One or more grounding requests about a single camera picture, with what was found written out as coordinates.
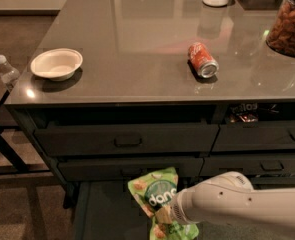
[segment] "jar of nuts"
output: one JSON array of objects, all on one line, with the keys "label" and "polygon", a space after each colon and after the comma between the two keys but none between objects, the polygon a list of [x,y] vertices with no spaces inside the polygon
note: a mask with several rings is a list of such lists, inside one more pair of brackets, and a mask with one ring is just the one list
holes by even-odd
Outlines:
[{"label": "jar of nuts", "polygon": [[283,0],[266,42],[276,52],[295,56],[295,0]]}]

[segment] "white robotic arm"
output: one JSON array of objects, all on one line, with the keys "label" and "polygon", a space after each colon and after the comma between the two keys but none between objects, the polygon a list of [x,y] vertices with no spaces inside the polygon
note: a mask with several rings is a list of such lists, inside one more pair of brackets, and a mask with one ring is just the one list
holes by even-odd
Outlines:
[{"label": "white robotic arm", "polygon": [[180,224],[254,225],[295,239],[295,188],[254,190],[237,172],[184,189],[169,207],[171,219]]}]

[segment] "countertop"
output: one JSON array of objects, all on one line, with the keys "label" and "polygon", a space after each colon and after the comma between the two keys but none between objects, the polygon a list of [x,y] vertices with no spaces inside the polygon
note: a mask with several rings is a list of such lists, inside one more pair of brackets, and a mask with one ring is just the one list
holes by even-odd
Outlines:
[{"label": "countertop", "polygon": [[[265,42],[277,11],[245,11],[235,0],[68,0],[34,56],[55,48],[84,58],[64,82],[29,68],[7,105],[295,101],[295,58]],[[188,47],[203,42],[219,72],[198,79]]]}]

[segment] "chip bag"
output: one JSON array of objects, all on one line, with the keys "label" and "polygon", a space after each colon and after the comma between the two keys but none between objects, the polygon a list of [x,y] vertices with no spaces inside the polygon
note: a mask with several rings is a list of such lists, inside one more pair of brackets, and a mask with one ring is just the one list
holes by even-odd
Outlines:
[{"label": "chip bag", "polygon": [[150,240],[192,240],[199,234],[196,225],[158,223],[155,212],[170,202],[177,192],[178,175],[174,167],[151,172],[128,182],[130,193],[152,219]]}]

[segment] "white bowl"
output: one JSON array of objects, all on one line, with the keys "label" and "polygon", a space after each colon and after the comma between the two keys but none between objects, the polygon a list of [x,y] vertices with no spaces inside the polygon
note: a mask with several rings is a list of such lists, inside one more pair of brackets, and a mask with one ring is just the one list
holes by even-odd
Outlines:
[{"label": "white bowl", "polygon": [[83,57],[75,50],[61,48],[38,55],[31,62],[31,72],[52,81],[64,81],[72,77],[83,63]]}]

